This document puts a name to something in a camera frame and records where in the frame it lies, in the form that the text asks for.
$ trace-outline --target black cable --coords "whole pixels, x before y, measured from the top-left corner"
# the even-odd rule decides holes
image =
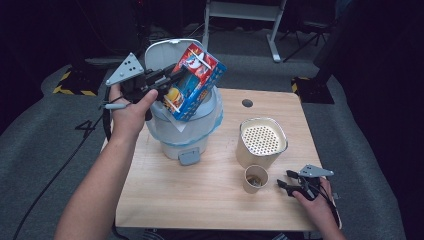
[[[47,191],[47,189],[50,187],[50,185],[54,182],[54,180],[56,180],[56,178],[63,171],[63,169],[65,169],[65,167],[71,162],[72,158],[78,153],[79,149],[82,147],[82,145],[84,144],[85,140],[87,140],[87,138],[90,136],[90,134],[95,130],[96,125],[100,122],[100,120],[102,119],[102,117],[103,116],[100,116],[100,118],[97,119],[96,123],[94,123],[93,127],[91,128],[91,130],[87,130],[88,131],[87,134],[84,136],[84,138],[82,139],[82,141],[78,145],[78,147],[75,149],[75,151],[71,154],[71,156],[68,158],[68,160],[66,160],[66,162],[62,165],[62,167],[56,172],[56,174],[53,176],[53,178],[50,180],[50,182],[44,187],[44,189],[41,191],[41,193],[37,196],[37,198],[31,204],[30,208],[27,210],[27,212],[25,213],[25,215],[22,218],[21,222],[19,223],[19,226],[18,226],[18,228],[15,231],[15,235],[13,236],[13,240],[17,239],[18,234],[19,234],[22,226],[25,223],[25,220],[27,219],[27,217],[29,216],[29,214],[31,213],[32,209],[35,207],[35,205],[37,204],[37,202],[41,199],[41,197],[44,195],[44,193]]]

